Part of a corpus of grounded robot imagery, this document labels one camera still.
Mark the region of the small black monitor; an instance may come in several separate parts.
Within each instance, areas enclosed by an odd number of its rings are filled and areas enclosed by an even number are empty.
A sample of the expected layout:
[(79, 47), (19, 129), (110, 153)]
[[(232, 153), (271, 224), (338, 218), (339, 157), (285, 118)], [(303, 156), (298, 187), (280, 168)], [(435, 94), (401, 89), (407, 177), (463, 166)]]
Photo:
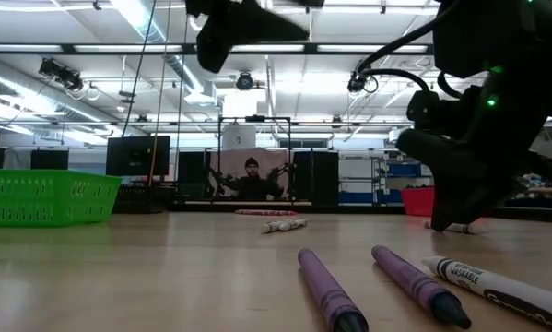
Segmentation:
[(32, 170), (67, 170), (68, 164), (68, 150), (36, 149), (31, 152), (30, 168)]

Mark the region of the pink backdrop panel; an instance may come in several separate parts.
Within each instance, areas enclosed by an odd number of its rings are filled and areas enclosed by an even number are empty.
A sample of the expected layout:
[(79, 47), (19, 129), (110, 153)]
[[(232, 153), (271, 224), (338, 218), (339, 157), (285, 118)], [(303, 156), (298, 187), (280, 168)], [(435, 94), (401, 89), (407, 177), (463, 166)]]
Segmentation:
[(240, 201), (235, 197), (236, 192), (227, 188), (223, 182), (228, 175), (234, 178), (246, 176), (244, 164), (249, 158), (254, 158), (258, 161), (259, 174), (262, 178), (265, 178), (272, 169), (279, 169), (278, 184), (284, 187), (284, 193), (279, 198), (268, 196), (266, 201), (288, 199), (288, 153), (285, 150), (269, 150), (266, 148), (233, 149), (211, 152), (208, 167), (209, 183), (207, 189), (210, 197), (219, 200)]

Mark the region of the person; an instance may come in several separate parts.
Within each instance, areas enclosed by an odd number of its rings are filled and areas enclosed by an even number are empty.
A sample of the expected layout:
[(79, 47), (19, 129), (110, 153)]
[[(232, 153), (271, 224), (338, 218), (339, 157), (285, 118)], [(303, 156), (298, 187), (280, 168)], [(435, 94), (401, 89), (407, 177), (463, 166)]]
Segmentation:
[(279, 198), (284, 193), (284, 187), (278, 184), (279, 169), (274, 168), (265, 178), (259, 174), (259, 163), (249, 158), (244, 164), (246, 176), (234, 178), (225, 177), (223, 184), (236, 192), (240, 201), (266, 201), (268, 196)]

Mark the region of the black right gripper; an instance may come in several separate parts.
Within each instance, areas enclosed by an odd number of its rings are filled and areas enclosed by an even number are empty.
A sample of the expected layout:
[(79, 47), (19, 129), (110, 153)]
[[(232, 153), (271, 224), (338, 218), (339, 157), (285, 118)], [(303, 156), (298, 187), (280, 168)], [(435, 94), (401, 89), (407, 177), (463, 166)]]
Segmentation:
[(434, 177), (431, 229), (468, 225), (521, 192), (517, 178), (552, 176), (552, 160), (533, 150), (547, 117), (514, 116), (499, 124), (469, 124), (457, 138), (432, 130), (405, 130), (396, 147), (428, 166)]

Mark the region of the blue storage bin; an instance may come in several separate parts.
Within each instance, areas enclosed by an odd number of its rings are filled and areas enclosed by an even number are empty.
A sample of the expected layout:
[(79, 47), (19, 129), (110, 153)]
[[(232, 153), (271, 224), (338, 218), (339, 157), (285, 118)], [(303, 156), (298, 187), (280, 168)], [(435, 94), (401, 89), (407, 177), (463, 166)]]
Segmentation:
[(401, 162), (401, 163), (389, 163), (388, 170), (386, 171), (389, 177), (413, 177), (423, 178), (431, 177), (432, 173), (428, 166), (420, 162)]
[(399, 204), (402, 202), (400, 191), (394, 189), (388, 192), (384, 190), (368, 193), (340, 192), (338, 199), (340, 203), (349, 204)]

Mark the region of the black partition panel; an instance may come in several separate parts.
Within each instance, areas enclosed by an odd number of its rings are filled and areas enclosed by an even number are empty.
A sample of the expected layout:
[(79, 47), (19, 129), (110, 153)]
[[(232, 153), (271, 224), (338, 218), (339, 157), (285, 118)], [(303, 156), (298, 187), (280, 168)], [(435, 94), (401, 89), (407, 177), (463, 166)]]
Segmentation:
[(206, 151), (184, 151), (178, 158), (178, 187), (186, 200), (208, 198), (207, 185), (210, 154)]
[(294, 153), (294, 194), (314, 205), (333, 206), (339, 197), (339, 157), (336, 152)]

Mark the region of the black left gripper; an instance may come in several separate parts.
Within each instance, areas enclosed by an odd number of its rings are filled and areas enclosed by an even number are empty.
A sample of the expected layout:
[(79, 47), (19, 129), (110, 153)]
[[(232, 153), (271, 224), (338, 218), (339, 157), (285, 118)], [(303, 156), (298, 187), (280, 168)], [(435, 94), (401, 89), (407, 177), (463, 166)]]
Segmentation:
[[(297, 0), (300, 6), (323, 7), (324, 0)], [(185, 0), (188, 15), (207, 16), (196, 37), (198, 63), (217, 74), (235, 45), (245, 42), (306, 41), (309, 32), (264, 9), (256, 0)]]

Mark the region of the red plastic basket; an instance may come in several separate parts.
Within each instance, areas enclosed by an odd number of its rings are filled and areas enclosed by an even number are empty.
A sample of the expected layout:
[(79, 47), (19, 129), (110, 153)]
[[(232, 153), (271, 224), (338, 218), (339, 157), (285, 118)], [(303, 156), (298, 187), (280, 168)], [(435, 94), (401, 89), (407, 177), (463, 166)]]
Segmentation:
[(431, 217), (434, 204), (435, 188), (413, 187), (401, 190), (405, 213), (409, 216)]

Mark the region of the pink crayon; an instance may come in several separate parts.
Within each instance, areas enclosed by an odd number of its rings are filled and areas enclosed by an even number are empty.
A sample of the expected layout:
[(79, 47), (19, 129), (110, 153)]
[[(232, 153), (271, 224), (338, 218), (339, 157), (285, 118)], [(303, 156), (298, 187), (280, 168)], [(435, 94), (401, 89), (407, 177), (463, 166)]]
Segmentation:
[(255, 216), (295, 216), (298, 213), (290, 210), (271, 210), (271, 209), (238, 209), (234, 213), (240, 215)]

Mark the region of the purple crayon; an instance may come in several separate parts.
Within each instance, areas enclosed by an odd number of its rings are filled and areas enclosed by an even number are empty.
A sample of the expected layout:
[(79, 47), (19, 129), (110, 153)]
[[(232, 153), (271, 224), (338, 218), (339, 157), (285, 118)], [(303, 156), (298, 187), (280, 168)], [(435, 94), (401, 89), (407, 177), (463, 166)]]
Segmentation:
[(383, 245), (375, 245), (371, 255), (382, 270), (435, 319), (461, 329), (472, 326), (460, 300), (435, 279)]
[(329, 332), (369, 332), (369, 323), (344, 288), (311, 249), (298, 252), (301, 275), (318, 305)]

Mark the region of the green plastic basket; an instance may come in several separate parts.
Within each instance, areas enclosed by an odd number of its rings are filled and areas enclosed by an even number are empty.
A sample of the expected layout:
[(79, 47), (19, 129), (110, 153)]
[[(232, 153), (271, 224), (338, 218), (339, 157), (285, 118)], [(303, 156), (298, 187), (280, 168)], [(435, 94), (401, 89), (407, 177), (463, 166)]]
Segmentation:
[(68, 170), (0, 170), (0, 227), (105, 222), (120, 184), (119, 177)]

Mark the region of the white crayon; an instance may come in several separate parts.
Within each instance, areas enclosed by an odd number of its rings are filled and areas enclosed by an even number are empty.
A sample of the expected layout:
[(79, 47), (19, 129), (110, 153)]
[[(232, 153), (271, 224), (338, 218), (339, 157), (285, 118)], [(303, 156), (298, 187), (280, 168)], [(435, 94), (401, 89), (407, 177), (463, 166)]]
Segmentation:
[(275, 231), (289, 231), (291, 223), (289, 221), (268, 222), (262, 226), (261, 234), (267, 234)]
[(481, 225), (475, 225), (475, 224), (457, 224), (454, 223), (450, 226), (448, 226), (445, 231), (450, 232), (458, 232), (458, 233), (464, 233), (464, 234), (473, 234), (473, 235), (482, 235), (488, 233), (488, 229), (481, 226)]
[(292, 231), (298, 228), (306, 227), (308, 225), (307, 219), (289, 219), (282, 221), (277, 229), (279, 231)]
[(426, 257), (422, 263), (436, 276), (552, 329), (552, 291), (444, 256)]

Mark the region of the black plastic basket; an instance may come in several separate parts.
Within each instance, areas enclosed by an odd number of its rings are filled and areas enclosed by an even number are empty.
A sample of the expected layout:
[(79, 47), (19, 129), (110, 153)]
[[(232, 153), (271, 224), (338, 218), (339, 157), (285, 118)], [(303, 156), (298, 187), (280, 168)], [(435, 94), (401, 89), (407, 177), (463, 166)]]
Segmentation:
[(113, 205), (113, 214), (155, 214), (168, 209), (174, 189), (164, 186), (121, 185)]

